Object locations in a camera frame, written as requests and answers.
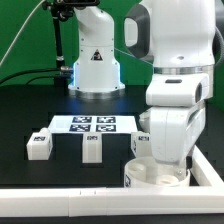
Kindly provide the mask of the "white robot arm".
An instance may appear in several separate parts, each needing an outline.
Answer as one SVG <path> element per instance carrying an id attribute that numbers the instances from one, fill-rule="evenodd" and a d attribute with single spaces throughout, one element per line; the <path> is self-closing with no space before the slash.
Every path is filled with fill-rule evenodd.
<path id="1" fill-rule="evenodd" d="M 102 98 L 122 91 L 112 17 L 96 6 L 74 12 L 79 57 L 70 92 Z M 215 0 L 142 0 L 126 15 L 124 30 L 130 53 L 153 63 L 146 91 L 152 156 L 179 164 L 204 129 L 205 100 L 213 96 Z"/>

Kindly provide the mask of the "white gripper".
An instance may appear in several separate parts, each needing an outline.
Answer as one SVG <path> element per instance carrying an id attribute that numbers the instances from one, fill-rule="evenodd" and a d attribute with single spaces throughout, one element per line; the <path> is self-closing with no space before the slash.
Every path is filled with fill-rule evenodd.
<path id="1" fill-rule="evenodd" d="M 139 116 L 150 134 L 152 156 L 157 163 L 180 165 L 201 135 L 206 120 L 203 101 L 190 107 L 151 107 Z"/>

